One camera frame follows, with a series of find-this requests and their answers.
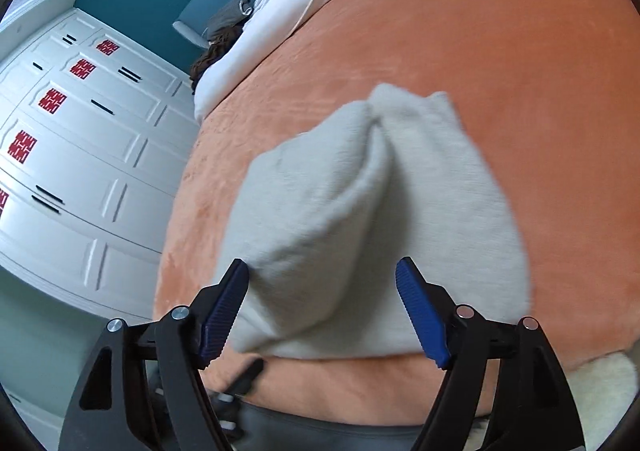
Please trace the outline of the beige knit sweater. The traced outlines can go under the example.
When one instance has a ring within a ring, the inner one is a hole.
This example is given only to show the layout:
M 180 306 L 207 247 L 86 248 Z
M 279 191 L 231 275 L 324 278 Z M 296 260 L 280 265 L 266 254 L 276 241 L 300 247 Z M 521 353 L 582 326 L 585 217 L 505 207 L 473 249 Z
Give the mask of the beige knit sweater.
M 529 311 L 508 200 L 449 97 L 381 84 L 250 163 L 218 254 L 219 267 L 250 268 L 232 348 L 288 359 L 417 353 L 395 285 L 404 257 L 491 320 Z

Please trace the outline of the cream fluffy blanket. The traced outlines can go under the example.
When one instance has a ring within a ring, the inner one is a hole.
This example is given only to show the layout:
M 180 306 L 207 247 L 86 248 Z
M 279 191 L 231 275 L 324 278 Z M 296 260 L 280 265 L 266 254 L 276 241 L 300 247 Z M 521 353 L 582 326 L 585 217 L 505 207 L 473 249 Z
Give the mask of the cream fluffy blanket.
M 610 353 L 567 374 L 582 422 L 586 449 L 597 450 L 638 393 L 638 374 L 626 353 Z

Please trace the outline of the white wardrobe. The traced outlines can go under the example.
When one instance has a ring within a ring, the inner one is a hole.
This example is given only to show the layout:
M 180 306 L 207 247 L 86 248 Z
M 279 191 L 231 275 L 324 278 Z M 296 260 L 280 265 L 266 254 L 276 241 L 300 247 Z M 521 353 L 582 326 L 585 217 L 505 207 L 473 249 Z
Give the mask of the white wardrobe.
M 104 318 L 150 320 L 198 124 L 189 78 L 78 9 L 1 66 L 1 263 Z

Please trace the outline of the dark brown fuzzy pillow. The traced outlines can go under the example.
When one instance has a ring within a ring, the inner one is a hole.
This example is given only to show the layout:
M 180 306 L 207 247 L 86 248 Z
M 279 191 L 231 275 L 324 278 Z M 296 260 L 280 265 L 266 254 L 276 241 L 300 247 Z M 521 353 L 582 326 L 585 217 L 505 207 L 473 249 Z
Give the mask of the dark brown fuzzy pillow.
M 208 42 L 208 48 L 196 59 L 190 67 L 190 80 L 192 94 L 201 81 L 206 70 L 213 64 L 224 58 L 230 52 L 232 46 L 243 34 L 244 26 L 235 24 L 217 30 Z

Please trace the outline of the orange plush bed cover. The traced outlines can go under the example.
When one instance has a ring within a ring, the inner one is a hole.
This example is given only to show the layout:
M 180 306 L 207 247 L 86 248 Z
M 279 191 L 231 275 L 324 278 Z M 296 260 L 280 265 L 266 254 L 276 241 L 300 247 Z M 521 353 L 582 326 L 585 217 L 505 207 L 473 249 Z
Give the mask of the orange plush bed cover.
M 217 282 L 250 163 L 390 84 L 446 94 L 508 200 L 530 305 L 563 369 L 639 338 L 639 15 L 630 0 L 330 0 L 200 123 L 160 260 L 165 315 Z M 444 375 L 417 353 L 288 359 L 231 343 L 202 375 L 248 400 L 352 425 L 418 426 Z

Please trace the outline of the grey garment on bed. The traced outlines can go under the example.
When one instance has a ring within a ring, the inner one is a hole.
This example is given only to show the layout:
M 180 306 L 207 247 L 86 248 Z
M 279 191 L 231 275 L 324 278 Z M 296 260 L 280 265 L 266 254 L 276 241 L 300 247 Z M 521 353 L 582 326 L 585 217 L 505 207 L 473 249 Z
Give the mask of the grey garment on bed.
M 251 0 L 230 0 L 209 18 L 206 26 L 206 40 L 213 41 L 214 36 L 222 29 L 244 24 L 251 15 L 253 15 Z

